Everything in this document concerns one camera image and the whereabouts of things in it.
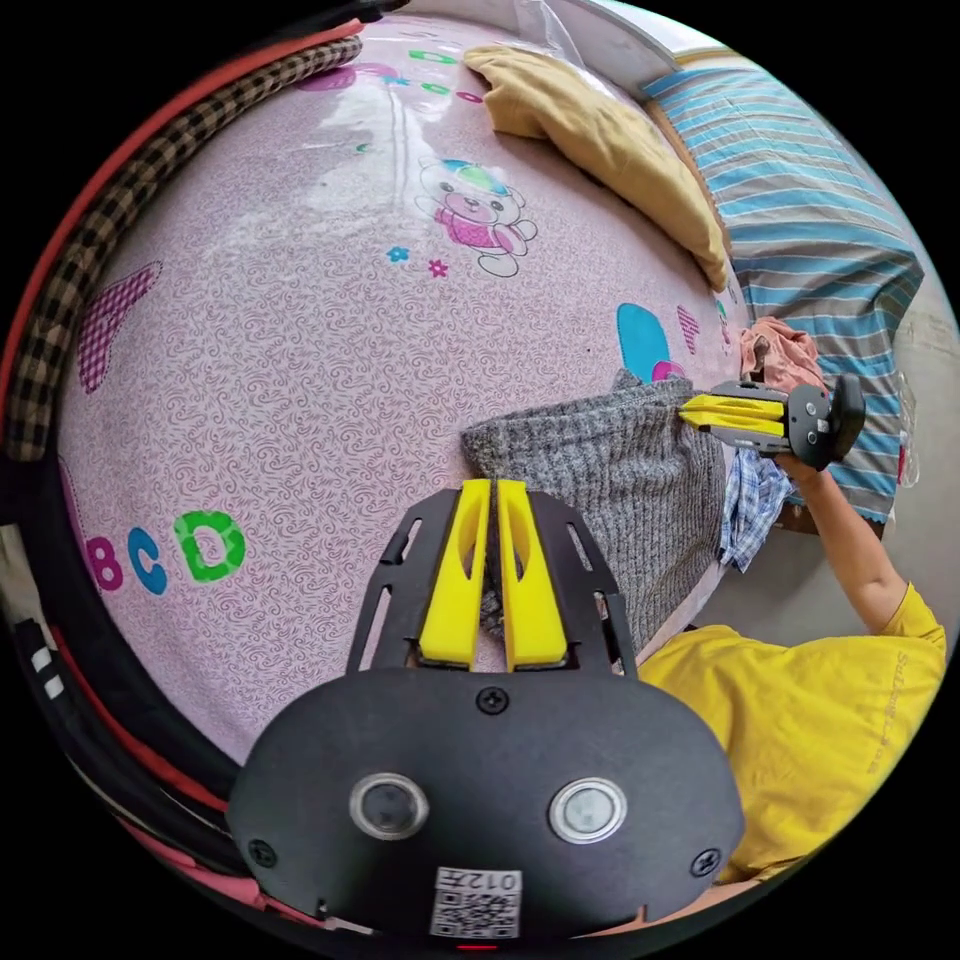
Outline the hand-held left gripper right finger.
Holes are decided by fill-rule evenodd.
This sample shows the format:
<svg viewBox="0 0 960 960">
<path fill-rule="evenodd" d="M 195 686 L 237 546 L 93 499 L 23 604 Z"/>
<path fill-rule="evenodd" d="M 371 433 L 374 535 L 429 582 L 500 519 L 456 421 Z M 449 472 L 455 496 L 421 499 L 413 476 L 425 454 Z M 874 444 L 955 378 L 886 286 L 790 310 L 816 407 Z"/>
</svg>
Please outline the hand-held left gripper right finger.
<svg viewBox="0 0 960 960">
<path fill-rule="evenodd" d="M 497 524 L 507 668 L 553 668 L 565 659 L 565 632 L 526 486 L 499 480 Z"/>
</svg>

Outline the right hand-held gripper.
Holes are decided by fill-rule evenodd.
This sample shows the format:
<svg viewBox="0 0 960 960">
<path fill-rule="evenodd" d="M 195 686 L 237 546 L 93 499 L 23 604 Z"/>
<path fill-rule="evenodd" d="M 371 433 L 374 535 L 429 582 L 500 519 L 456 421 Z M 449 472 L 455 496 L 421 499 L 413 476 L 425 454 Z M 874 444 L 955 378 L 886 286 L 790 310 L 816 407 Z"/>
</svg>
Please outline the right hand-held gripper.
<svg viewBox="0 0 960 960">
<path fill-rule="evenodd" d="M 789 453 L 816 470 L 831 462 L 830 398 L 818 386 L 784 392 L 752 381 L 727 382 L 694 396 L 679 414 L 696 430 L 765 458 Z"/>
</svg>

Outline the person's right hand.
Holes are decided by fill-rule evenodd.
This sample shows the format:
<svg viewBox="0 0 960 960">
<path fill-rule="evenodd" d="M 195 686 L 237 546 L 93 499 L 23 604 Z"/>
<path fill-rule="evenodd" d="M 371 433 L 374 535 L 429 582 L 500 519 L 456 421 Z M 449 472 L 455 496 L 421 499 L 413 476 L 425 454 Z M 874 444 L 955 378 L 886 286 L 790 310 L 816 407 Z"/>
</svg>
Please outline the person's right hand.
<svg viewBox="0 0 960 960">
<path fill-rule="evenodd" d="M 795 490 L 802 495 L 816 490 L 830 478 L 826 470 L 818 471 L 789 453 L 777 454 L 775 462 L 789 477 Z"/>
</svg>

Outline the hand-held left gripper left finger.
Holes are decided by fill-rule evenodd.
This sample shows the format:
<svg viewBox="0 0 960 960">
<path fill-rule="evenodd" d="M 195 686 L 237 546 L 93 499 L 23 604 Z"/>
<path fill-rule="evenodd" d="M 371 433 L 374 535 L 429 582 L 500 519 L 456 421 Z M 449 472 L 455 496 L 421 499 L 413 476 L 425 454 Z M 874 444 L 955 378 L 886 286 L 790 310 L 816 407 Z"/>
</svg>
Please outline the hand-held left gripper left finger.
<svg viewBox="0 0 960 960">
<path fill-rule="evenodd" d="M 471 671 L 486 566 L 491 482 L 465 482 L 455 497 L 418 640 L 425 664 Z"/>
</svg>

